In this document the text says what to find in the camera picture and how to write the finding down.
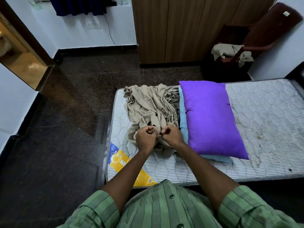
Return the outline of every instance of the floor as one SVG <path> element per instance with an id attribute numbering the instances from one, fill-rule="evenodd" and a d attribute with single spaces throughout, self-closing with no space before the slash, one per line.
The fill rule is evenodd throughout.
<path id="1" fill-rule="evenodd" d="M 42 65 L 30 52 L 8 52 L 0 58 L 0 63 L 20 77 L 33 89 L 37 88 L 40 80 L 47 70 L 47 66 Z"/>
<path id="2" fill-rule="evenodd" d="M 0 170 L 0 227 L 61 225 L 103 185 L 114 88 L 202 79 L 195 66 L 141 69 L 136 51 L 65 57 L 48 77 L 30 127 Z M 299 213 L 304 204 L 299 187 L 291 187 L 288 205 L 280 203 L 297 180 L 276 182 L 247 185 L 272 206 Z"/>

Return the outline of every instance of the hand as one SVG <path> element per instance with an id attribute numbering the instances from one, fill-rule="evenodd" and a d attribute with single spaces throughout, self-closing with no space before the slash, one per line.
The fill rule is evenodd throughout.
<path id="1" fill-rule="evenodd" d="M 181 144 L 185 144 L 183 135 L 178 127 L 174 125 L 168 125 L 161 131 L 161 135 L 165 139 L 165 141 L 171 146 L 173 149 L 177 149 L 177 147 Z"/>
<path id="2" fill-rule="evenodd" d="M 158 136 L 157 131 L 153 131 L 156 128 L 155 126 L 145 126 L 141 128 L 136 134 L 136 143 L 139 149 L 139 152 L 143 152 L 148 156 L 152 152 L 156 138 Z"/>

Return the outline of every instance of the forearm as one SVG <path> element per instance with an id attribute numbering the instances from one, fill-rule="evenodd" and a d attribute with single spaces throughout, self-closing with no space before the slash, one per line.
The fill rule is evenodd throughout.
<path id="1" fill-rule="evenodd" d="M 175 150 L 187 162 L 200 187 L 218 211 L 222 200 L 239 184 L 196 154 L 188 145 L 181 144 Z"/>
<path id="2" fill-rule="evenodd" d="M 119 212 L 124 208 L 135 180 L 147 158 L 146 153 L 138 152 L 114 178 L 101 188 L 113 198 Z"/>

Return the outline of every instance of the rolled-up sleeve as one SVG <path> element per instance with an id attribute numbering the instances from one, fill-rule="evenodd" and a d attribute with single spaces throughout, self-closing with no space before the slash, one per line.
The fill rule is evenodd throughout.
<path id="1" fill-rule="evenodd" d="M 219 208 L 219 221 L 226 227 L 300 227 L 291 217 L 269 206 L 246 186 L 231 191 Z"/>
<path id="2" fill-rule="evenodd" d="M 114 200 L 104 191 L 96 191 L 69 217 L 62 228 L 115 227 L 119 211 Z"/>

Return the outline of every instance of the blue pillow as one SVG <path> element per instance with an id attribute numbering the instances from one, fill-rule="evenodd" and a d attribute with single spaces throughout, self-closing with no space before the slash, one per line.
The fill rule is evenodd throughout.
<path id="1" fill-rule="evenodd" d="M 183 135 L 184 141 L 188 144 L 188 127 L 187 127 L 187 119 L 186 119 L 186 110 L 184 105 L 184 95 L 181 90 L 181 87 L 178 88 L 179 90 L 179 111 L 180 111 L 180 129 Z M 213 159 L 220 162 L 232 163 L 231 157 L 228 156 L 220 156 L 220 155 L 201 155 L 203 158 Z"/>

